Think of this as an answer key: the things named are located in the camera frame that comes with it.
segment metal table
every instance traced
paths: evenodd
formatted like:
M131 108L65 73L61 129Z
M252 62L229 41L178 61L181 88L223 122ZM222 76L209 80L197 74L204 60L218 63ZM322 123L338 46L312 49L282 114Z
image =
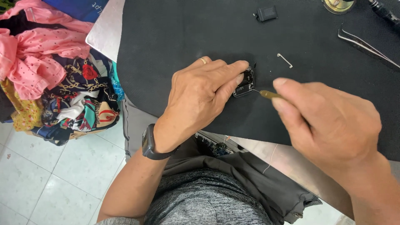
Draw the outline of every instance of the metal table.
M115 62L117 62L121 41L124 3L125 0L109 0L86 38L86 42L91 47ZM239 137L231 137L231 139L266 163L270 163L272 167L314 193L344 215L354 218L348 193L293 147Z

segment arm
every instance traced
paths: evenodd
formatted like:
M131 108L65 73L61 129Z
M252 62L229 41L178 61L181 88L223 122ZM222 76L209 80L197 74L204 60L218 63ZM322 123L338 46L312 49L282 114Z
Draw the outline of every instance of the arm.
M227 65L222 60L203 57L176 72L164 114L154 126L155 150L170 152L223 110L236 86L243 80L245 61ZM168 159L155 161L142 155L140 148L111 184L97 221L128 217L143 223L154 198Z
M349 193L357 225L398 224L400 185L377 151L373 104L321 83L278 78L274 87L285 98L272 103L292 145Z

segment hand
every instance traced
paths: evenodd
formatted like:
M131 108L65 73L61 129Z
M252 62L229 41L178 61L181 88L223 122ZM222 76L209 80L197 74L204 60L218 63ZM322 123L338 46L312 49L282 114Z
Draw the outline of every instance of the hand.
M318 82L278 78L274 88L286 99L272 103L293 147L333 179L383 157L377 152L380 116L370 101Z
M171 151L209 125L222 112L249 66L246 61L227 65L222 60L203 59L206 64L198 59L172 76L167 108L154 127L157 151Z

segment black work mat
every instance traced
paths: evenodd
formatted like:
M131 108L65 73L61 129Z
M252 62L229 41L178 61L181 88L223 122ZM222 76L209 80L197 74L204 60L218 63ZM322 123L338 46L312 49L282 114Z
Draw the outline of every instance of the black work mat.
M272 5L278 18L256 21L256 9ZM320 0L126 1L118 75L132 103L157 117L167 106L173 73L202 56L257 62L257 90L273 90L278 77L320 81L372 101L383 124L379 151L400 161L400 74L340 40L342 23L345 31L400 62L399 35L366 0L341 16L328 12ZM204 130L290 145L271 101L256 92L232 97Z

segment opened smartwatch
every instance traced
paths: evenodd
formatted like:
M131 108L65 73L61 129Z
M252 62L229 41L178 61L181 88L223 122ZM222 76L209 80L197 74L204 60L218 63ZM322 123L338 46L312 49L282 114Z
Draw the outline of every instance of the opened smartwatch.
M150 124L147 129L144 131L143 133L143 137L142 137L142 152L143 152L143 156L152 159L152 160L162 160L162 159L166 159L168 157L170 157L171 155L173 155L180 147L180 145L168 152L168 153L156 153L155 152L155 141L154 141L154 123Z

